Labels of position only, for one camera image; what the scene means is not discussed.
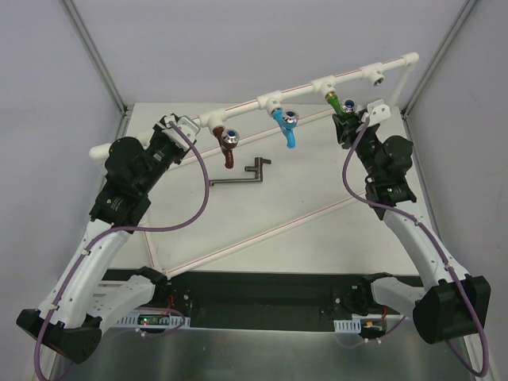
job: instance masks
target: faucet handle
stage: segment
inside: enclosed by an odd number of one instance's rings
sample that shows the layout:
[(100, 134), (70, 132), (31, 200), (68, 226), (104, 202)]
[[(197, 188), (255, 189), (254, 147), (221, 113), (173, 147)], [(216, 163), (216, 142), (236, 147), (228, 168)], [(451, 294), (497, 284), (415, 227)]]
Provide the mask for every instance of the faucet handle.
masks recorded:
[(222, 154), (225, 157), (224, 166), (228, 169), (233, 168), (233, 149), (238, 145), (240, 136), (234, 129), (224, 129), (222, 126), (218, 126), (214, 129), (214, 136), (217, 138), (221, 146)]
[(293, 128), (298, 124), (298, 113), (293, 110), (285, 110), (278, 108), (275, 109), (271, 115), (277, 123), (279, 123), (280, 130), (287, 140), (287, 147), (294, 148), (296, 146), (296, 139), (294, 138)]

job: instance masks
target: white wall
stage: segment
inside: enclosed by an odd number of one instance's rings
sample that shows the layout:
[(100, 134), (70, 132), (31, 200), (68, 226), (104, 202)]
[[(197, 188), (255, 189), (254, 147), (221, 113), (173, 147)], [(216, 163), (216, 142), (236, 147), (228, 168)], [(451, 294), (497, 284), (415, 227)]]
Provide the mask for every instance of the white wall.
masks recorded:
[(3, 2), (0, 52), (0, 379), (17, 380), (34, 346), (17, 315), (75, 251), (100, 179), (87, 151), (118, 114), (59, 2)]
[[(416, 51), (404, 106), (464, 0), (75, 2), (128, 104), (238, 103)], [(394, 85), (340, 94), (386, 96)]]
[(508, 2), (480, 3), (410, 115), (444, 242), (492, 286), (486, 331), (501, 375), (508, 289)]

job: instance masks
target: metal floor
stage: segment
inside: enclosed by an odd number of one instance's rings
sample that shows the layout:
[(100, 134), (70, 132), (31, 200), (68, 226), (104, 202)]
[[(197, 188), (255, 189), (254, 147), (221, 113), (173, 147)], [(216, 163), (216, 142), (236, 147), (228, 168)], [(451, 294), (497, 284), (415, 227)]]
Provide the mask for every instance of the metal floor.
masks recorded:
[[(66, 380), (473, 380), (444, 343), (427, 345), (411, 321), (382, 344), (340, 346), (357, 342), (335, 333), (183, 329), (142, 339), (129, 332), (99, 346)], [(465, 350), (463, 341), (456, 345)]]

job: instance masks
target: cable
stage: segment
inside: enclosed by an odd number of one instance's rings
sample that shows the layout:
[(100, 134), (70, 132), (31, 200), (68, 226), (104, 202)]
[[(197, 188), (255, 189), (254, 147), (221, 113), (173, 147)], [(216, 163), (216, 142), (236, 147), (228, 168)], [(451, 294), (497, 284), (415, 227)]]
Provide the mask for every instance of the cable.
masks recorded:
[[(173, 333), (177, 329), (180, 329), (182, 326), (185, 325), (185, 316), (183, 316), (183, 314), (180, 313), (177, 310), (173, 310), (171, 308), (160, 309), (160, 308), (152, 308), (152, 307), (144, 307), (144, 306), (139, 306), (139, 307), (137, 307), (137, 309), (138, 310), (157, 310), (157, 311), (162, 310), (165, 314), (170, 314), (170, 313), (177, 314), (177, 315), (179, 315), (182, 318), (182, 322), (180, 324), (178, 324), (176, 327), (173, 327), (171, 329), (165, 330), (163, 333), (148, 333), (148, 332), (143, 331), (142, 329), (139, 329), (139, 327), (138, 328), (134, 328), (134, 329), (133, 328), (122, 329), (121, 331), (116, 332), (114, 335), (109, 336), (107, 339), (101, 340), (101, 343), (99, 344), (99, 346), (100, 345), (102, 345), (102, 346), (106, 345), (110, 341), (113, 341), (117, 337), (119, 337), (119, 336), (121, 336), (121, 335), (123, 335), (124, 333), (127, 333), (127, 332), (138, 333), (139, 331), (141, 331), (141, 332), (143, 332), (141, 334), (142, 337), (153, 338), (153, 337), (159, 337), (159, 336), (166, 336), (166, 335), (168, 335), (170, 333)], [(67, 367), (65, 372), (60, 376), (60, 378), (58, 380), (66, 379), (72, 373), (72, 371), (74, 369), (75, 369), (75, 364), (71, 364), (69, 367)]]
[(441, 245), (437, 241), (436, 237), (413, 214), (409, 214), (404, 210), (400, 210), (400, 209), (394, 208), (392, 206), (379, 204), (377, 202), (367, 200), (366, 198), (362, 198), (358, 194), (356, 194), (355, 191), (353, 189), (351, 189), (351, 187), (348, 184), (348, 179), (347, 179), (347, 175), (346, 175), (347, 170), (348, 170), (348, 165), (349, 165), (349, 162), (351, 161), (352, 154), (358, 147), (358, 144), (360, 143), (362, 137), (364, 136), (365, 132), (367, 131), (369, 121), (370, 121), (370, 118), (367, 118), (365, 120), (365, 122), (360, 126), (360, 132), (358, 133), (358, 136), (356, 137), (355, 142), (352, 144), (352, 147), (349, 150), (348, 155), (346, 156), (344, 166), (342, 167), (342, 182), (344, 183), (346, 190), (352, 197), (354, 197), (358, 201), (363, 202), (364, 204), (367, 204), (369, 206), (373, 206), (375, 208), (381, 208), (381, 209), (389, 210), (390, 212), (401, 214), (402, 216), (404, 216), (404, 217), (408, 218), (409, 220), (411, 220), (412, 222), (414, 222), (414, 224), (416, 226), (418, 226), (423, 231), (423, 233), (425, 233), (425, 235), (429, 238), (429, 240), (432, 242), (434, 248), (437, 250), (437, 254), (443, 261), (446, 269), (448, 270), (450, 276), (453, 279), (453, 282), (456, 284), (457, 289), (460, 292), (460, 296), (464, 300), (464, 303), (465, 303), (466, 307), (468, 308), (469, 314), (471, 315), (471, 318), (472, 318), (473, 322), (475, 323), (475, 327), (476, 327), (476, 330), (478, 331), (480, 342), (482, 343), (483, 360), (482, 360), (481, 370), (476, 371), (475, 369), (473, 369), (472, 366), (468, 364), (468, 362), (459, 354), (459, 352), (456, 350), (456, 348), (453, 347), (449, 341), (446, 341), (446, 344), (448, 344), (448, 346), (450, 347), (452, 352), (456, 355), (457, 359), (459, 359), (459, 361), (467, 368), (468, 371), (470, 371), (476, 377), (484, 377), (489, 371), (489, 348), (488, 348), (488, 343), (487, 343), (487, 337), (485, 336), (485, 332), (483, 331), (482, 324), (478, 318), (478, 315), (476, 314), (475, 308), (471, 304), (471, 302), (466, 294), (464, 286), (462, 286), (462, 283), (460, 282), (459, 277), (455, 273), (455, 270), (453, 269), (453, 267), (449, 265), (448, 257), (446, 256), (445, 252), (441, 248)]
[[(196, 221), (202, 213), (205, 211), (206, 205), (208, 204), (208, 198), (210, 196), (210, 181), (208, 179), (208, 172), (206, 171), (205, 162), (203, 161), (203, 158), (201, 157), (201, 154), (199, 153), (198, 149), (194, 146), (194, 144), (189, 140), (187, 135), (183, 133), (180, 129), (174, 129), (189, 145), (192, 152), (196, 155), (196, 158), (198, 159), (199, 165), (201, 166), (203, 178), (205, 180), (205, 196), (203, 198), (203, 202), (201, 204), (201, 207), (199, 208), (198, 212), (189, 218), (187, 221), (174, 225), (174, 226), (168, 226), (166, 228), (147, 228), (147, 227), (139, 227), (139, 226), (118, 226), (116, 228), (112, 228), (109, 230), (106, 230), (105, 232), (102, 232), (98, 234), (93, 240), (90, 241), (90, 243), (85, 247), (84, 252), (87, 254), (90, 253), (91, 249), (94, 247), (94, 245), (100, 241), (103, 237), (107, 236), (108, 234), (119, 232), (119, 231), (126, 231), (126, 232), (153, 232), (153, 233), (159, 233), (159, 232), (171, 232), (177, 229), (185, 228), (186, 226), (190, 225), (194, 221)], [(72, 276), (76, 273), (78, 270), (79, 265), (83, 262), (85, 259), (85, 256), (87, 254), (82, 254), (79, 256), (79, 258), (75, 261), (74, 265), (72, 266), (71, 270), (68, 272), (67, 276), (65, 277), (62, 287), (58, 290), (56, 293), (56, 297), (53, 300), (53, 305), (58, 306), (58, 303), (60, 302), (60, 299), (62, 298), (62, 295), (64, 294), (65, 290), (67, 289), (67, 286), (71, 282)], [(55, 313), (55, 309), (49, 310), (48, 314), (46, 315), (46, 318), (44, 319), (42, 326), (40, 327), (39, 334), (37, 335), (37, 341), (35, 343), (35, 351), (33, 356), (33, 362), (35, 365), (35, 373), (37, 375), (37, 378), (40, 381), (50, 381), (49, 379), (46, 379), (44, 377), (44, 374), (42, 373), (42, 369), (40, 367), (40, 347), (42, 346), (42, 339), (44, 337), (44, 334), (46, 333), (46, 329), (48, 328), (49, 322), (52, 319), (53, 314)], [(56, 381), (63, 380), (66, 376), (68, 371), (65, 371), (62, 377), (58, 378)]]
[(402, 316), (401, 319), (397, 322), (396, 325), (394, 325), (394, 327), (392, 329), (390, 329), (389, 331), (387, 331), (384, 335), (382, 335), (380, 338), (379, 338), (379, 341), (377, 339), (372, 339), (372, 340), (366, 340), (366, 341), (361, 341), (359, 343), (356, 343), (354, 345), (345, 345), (345, 344), (342, 344), (338, 339), (337, 339), (337, 336), (335, 336), (335, 341), (344, 349), (355, 349), (355, 348), (359, 348), (363, 345), (366, 345), (366, 344), (370, 344), (372, 342), (377, 342), (377, 343), (380, 343), (381, 344), (381, 339), (384, 339), (386, 336), (389, 336), (391, 335), (395, 330), (397, 330), (398, 328), (400, 328), (402, 326), (402, 323), (404, 321), (406, 321), (407, 317), (406, 316)]
[(388, 307), (386, 306), (383, 306), (383, 314), (381, 315), (381, 318), (378, 320), (378, 321), (375, 321), (375, 323), (386, 323), (386, 318), (387, 318), (387, 315), (388, 315)]

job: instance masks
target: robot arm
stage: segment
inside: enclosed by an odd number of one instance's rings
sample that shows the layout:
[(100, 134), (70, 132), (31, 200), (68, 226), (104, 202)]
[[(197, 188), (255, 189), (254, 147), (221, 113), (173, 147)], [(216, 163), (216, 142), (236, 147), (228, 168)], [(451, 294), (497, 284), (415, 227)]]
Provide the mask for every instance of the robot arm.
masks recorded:
[[(366, 315), (373, 306), (394, 308), (413, 318), (420, 336), (429, 344), (476, 333), (471, 311), (456, 281), (464, 288), (482, 326), (491, 288), (484, 277), (469, 275), (431, 230), (423, 230), (422, 226), (430, 224), (406, 181), (406, 173), (412, 166), (413, 144), (403, 137), (379, 141), (376, 136), (379, 119), (372, 122), (370, 116), (379, 118), (380, 111), (387, 112), (388, 106), (382, 100), (358, 113), (351, 100), (345, 101), (342, 107), (339, 110), (342, 112), (333, 115), (337, 140), (343, 148), (355, 150), (368, 173), (366, 203), (401, 241), (423, 283), (423, 287), (410, 287), (387, 273), (369, 275), (342, 298), (343, 306), (360, 315)], [(360, 125), (367, 117), (369, 127), (360, 132)], [(457, 280), (448, 271), (451, 267)]]
[[(188, 117), (175, 119), (177, 125), (167, 117), (156, 123), (146, 149), (132, 137), (118, 139), (111, 145), (105, 163), (106, 185), (95, 200), (91, 219), (71, 262), (38, 308), (23, 310), (17, 319), (17, 325), (37, 338), (44, 319), (51, 316), (42, 344), (77, 364), (93, 353), (102, 334), (128, 312), (147, 303), (165, 302), (167, 278), (148, 267), (138, 270), (104, 298), (93, 300), (93, 296), (114, 256), (150, 206), (148, 192), (170, 165), (179, 164), (190, 149), (175, 129), (182, 131), (189, 142), (200, 130)], [(95, 237), (111, 228), (118, 231), (93, 244)], [(72, 271), (75, 272), (65, 285), (58, 306), (54, 306), (57, 293)]]

